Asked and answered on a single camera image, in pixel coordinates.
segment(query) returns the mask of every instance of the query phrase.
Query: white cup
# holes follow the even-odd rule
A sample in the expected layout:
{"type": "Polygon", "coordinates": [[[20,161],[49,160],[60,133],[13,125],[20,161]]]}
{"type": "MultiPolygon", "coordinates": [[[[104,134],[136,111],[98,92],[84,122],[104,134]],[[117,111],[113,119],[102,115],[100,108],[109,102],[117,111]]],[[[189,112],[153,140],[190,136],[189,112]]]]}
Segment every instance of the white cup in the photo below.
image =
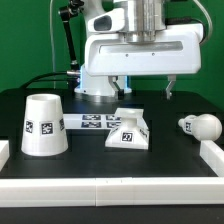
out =
{"type": "Polygon", "coordinates": [[[28,96],[22,151],[32,156],[52,156],[66,151],[67,148],[60,97],[54,94],[28,96]]]}

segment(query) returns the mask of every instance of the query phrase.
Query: green background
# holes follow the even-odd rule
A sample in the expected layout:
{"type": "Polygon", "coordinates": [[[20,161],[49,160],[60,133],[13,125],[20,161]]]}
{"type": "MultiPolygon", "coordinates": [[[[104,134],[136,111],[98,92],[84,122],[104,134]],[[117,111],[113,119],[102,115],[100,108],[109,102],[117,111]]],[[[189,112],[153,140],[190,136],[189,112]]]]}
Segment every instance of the green background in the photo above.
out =
{"type": "MultiPolygon", "coordinates": [[[[67,0],[54,0],[53,28],[56,52],[56,70],[69,69],[69,55],[65,34],[58,9],[67,5],[67,0]]],[[[191,91],[224,109],[224,1],[201,0],[209,11],[214,25],[214,33],[209,42],[201,47],[202,68],[196,75],[177,78],[175,90],[191,91]]],[[[206,22],[204,15],[192,2],[168,3],[168,17],[193,16],[206,22]]],[[[52,72],[52,52],[50,41],[50,0],[21,0],[0,2],[0,91],[19,87],[29,79],[52,72]]],[[[71,21],[77,57],[83,63],[85,27],[82,16],[71,21]]],[[[165,77],[134,77],[130,85],[133,89],[162,90],[168,84],[165,77]]],[[[52,83],[42,83],[42,87],[55,87],[52,83]]],[[[57,83],[56,88],[66,88],[57,83]]]]}

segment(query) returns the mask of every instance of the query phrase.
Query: white plastic object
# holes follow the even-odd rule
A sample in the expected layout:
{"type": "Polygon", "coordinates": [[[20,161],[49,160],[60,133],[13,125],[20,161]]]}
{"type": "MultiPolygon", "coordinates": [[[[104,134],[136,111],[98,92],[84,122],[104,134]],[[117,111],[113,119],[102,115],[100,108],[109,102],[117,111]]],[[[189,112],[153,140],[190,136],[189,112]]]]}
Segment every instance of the white plastic object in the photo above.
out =
{"type": "Polygon", "coordinates": [[[22,151],[32,156],[52,156],[68,148],[61,99],[54,94],[27,97],[22,151]]]}
{"type": "Polygon", "coordinates": [[[222,133],[220,120],[211,114],[203,114],[198,117],[189,115],[180,119],[179,126],[186,134],[193,135],[197,140],[217,140],[222,133]]]}
{"type": "Polygon", "coordinates": [[[91,76],[194,74],[201,68],[202,25],[168,26],[156,41],[133,45],[122,34],[97,34],[87,39],[85,69],[91,76]]]}
{"type": "Polygon", "coordinates": [[[111,129],[105,146],[147,150],[149,131],[147,127],[142,128],[137,125],[137,119],[142,116],[142,109],[118,108],[115,117],[121,118],[121,125],[111,129]]]}
{"type": "Polygon", "coordinates": [[[219,177],[224,177],[224,152],[218,145],[213,141],[202,141],[200,156],[219,177]]]}
{"type": "Polygon", "coordinates": [[[105,13],[103,15],[97,16],[88,22],[88,30],[90,32],[96,32],[96,33],[110,33],[110,32],[117,32],[124,28],[125,26],[125,16],[124,16],[124,9],[114,9],[108,13],[105,13]],[[112,27],[110,30],[107,31],[97,31],[95,30],[94,23],[96,20],[103,18],[105,16],[108,16],[111,18],[112,21],[112,27]]]}
{"type": "Polygon", "coordinates": [[[0,171],[9,159],[9,141],[0,141],[0,171]]]}
{"type": "Polygon", "coordinates": [[[95,206],[95,179],[1,179],[0,207],[95,206]]]}

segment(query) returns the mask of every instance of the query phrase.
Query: black cable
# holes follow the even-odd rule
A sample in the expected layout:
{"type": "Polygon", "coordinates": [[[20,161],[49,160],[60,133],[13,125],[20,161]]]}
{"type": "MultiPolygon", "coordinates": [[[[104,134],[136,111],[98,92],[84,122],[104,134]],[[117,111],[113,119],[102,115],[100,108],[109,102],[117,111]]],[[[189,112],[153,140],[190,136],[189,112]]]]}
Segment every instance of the black cable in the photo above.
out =
{"type": "Polygon", "coordinates": [[[32,82],[35,82],[39,79],[46,78],[46,77],[52,77],[52,76],[59,76],[59,75],[67,75],[66,71],[62,72],[51,72],[43,75],[36,76],[35,78],[31,79],[30,81],[24,83],[23,85],[20,86],[22,89],[26,89],[32,82]]]}

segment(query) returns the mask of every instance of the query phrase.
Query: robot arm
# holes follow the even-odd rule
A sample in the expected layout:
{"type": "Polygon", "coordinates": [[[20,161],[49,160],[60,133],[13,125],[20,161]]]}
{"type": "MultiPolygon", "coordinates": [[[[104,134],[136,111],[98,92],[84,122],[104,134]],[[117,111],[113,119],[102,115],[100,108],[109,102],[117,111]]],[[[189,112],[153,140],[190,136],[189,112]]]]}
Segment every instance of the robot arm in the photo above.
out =
{"type": "Polygon", "coordinates": [[[76,93],[114,97],[120,90],[130,92],[125,76],[167,75],[169,99],[177,75],[197,73],[204,27],[190,20],[168,25],[165,4],[170,1],[187,0],[113,0],[110,12],[104,11],[103,0],[83,0],[78,10],[84,15],[87,40],[76,93]]]}

